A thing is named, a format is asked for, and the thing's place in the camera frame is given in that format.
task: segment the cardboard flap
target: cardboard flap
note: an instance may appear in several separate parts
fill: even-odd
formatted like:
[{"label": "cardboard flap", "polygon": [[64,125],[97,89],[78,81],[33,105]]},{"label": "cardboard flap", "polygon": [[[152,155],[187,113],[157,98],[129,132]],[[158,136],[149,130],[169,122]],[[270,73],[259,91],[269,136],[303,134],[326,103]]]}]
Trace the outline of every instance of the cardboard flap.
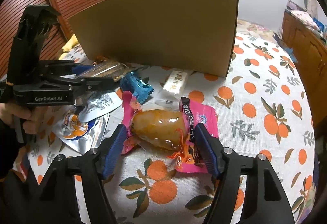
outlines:
[{"label": "cardboard flap", "polygon": [[226,76],[237,10],[238,0],[104,0],[69,22],[90,59]]}]

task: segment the table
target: table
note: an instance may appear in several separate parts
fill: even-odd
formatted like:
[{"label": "table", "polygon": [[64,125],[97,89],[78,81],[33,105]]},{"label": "table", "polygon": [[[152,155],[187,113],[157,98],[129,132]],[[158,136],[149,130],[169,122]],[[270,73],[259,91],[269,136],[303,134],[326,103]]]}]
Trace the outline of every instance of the table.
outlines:
[{"label": "table", "polygon": [[[83,60],[85,54],[73,49],[67,57]],[[153,97],[170,72],[158,66],[139,69],[140,77],[148,77],[155,89]],[[288,54],[271,42],[237,34],[228,76],[193,72],[184,96],[216,110],[219,138],[225,147],[241,155],[267,156],[300,223],[311,211],[316,191],[312,177],[315,146],[307,96]],[[59,153],[79,155],[51,133],[58,112],[58,107],[49,107],[30,145],[28,158],[38,182]],[[109,133],[122,117],[122,108],[111,113]],[[81,219],[89,223],[81,177],[75,178]],[[121,224],[202,223],[216,186],[209,174],[176,173],[173,160],[142,148],[121,156],[104,185]],[[246,177],[242,177],[232,223],[240,218],[245,186]]]}]

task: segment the wooden cabinet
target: wooden cabinet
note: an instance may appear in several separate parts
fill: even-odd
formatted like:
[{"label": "wooden cabinet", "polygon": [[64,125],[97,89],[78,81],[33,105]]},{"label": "wooden cabinet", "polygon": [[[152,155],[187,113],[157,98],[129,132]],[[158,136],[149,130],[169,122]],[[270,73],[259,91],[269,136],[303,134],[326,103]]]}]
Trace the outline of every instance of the wooden cabinet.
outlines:
[{"label": "wooden cabinet", "polygon": [[314,125],[327,115],[327,49],[302,22],[284,13],[282,39],[293,49],[295,64],[308,97]]}]

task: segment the snack package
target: snack package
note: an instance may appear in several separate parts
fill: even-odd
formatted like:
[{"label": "snack package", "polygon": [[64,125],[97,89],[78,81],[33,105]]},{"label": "snack package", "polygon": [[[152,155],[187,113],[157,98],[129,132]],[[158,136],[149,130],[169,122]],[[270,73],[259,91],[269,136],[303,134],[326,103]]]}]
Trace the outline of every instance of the snack package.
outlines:
[{"label": "snack package", "polygon": [[130,91],[140,104],[143,104],[154,91],[153,87],[144,83],[135,72],[128,73],[120,80],[120,88]]},{"label": "snack package", "polygon": [[157,94],[155,103],[167,109],[178,110],[188,75],[187,71],[172,71],[162,90]]},{"label": "snack package", "polygon": [[86,92],[79,96],[75,102],[75,105],[84,106],[84,109],[78,115],[78,119],[82,123],[99,118],[115,110],[121,104],[122,100],[115,92],[106,91]]},{"label": "snack package", "polygon": [[93,66],[89,70],[79,74],[77,78],[81,76],[110,77],[115,82],[117,82],[131,71],[133,71],[133,68],[130,68],[125,64],[117,62],[113,59],[108,59],[107,61]]},{"label": "snack package", "polygon": [[52,133],[65,144],[84,154],[93,147],[99,147],[109,119],[109,113],[99,118],[82,123],[78,119],[77,107],[67,108],[62,118],[52,127]]},{"label": "snack package", "polygon": [[146,142],[147,146],[169,151],[167,157],[176,159],[177,171],[207,173],[201,155],[192,142],[193,130],[197,123],[204,123],[209,133],[218,137],[215,110],[185,97],[181,98],[180,111],[134,109],[131,106],[134,99],[130,92],[123,93],[122,123],[128,127],[128,138],[122,154]]}]

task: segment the metal screw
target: metal screw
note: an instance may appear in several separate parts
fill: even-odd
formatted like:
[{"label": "metal screw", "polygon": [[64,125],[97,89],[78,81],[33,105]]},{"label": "metal screw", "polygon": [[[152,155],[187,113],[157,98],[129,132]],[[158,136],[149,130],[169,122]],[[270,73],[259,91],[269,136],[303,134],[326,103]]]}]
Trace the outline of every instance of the metal screw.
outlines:
[{"label": "metal screw", "polygon": [[233,153],[233,150],[232,150],[230,147],[225,147],[225,148],[224,148],[224,152],[225,152],[226,154],[231,154],[231,153]]},{"label": "metal screw", "polygon": [[261,160],[265,160],[267,157],[264,154],[259,154],[258,158]]},{"label": "metal screw", "polygon": [[55,157],[55,160],[56,160],[56,161],[60,161],[60,160],[63,160],[64,157],[65,157],[64,154],[59,154],[59,155],[57,155],[57,156]]},{"label": "metal screw", "polygon": [[96,147],[90,149],[90,153],[92,155],[96,154],[98,152],[98,149]]}]

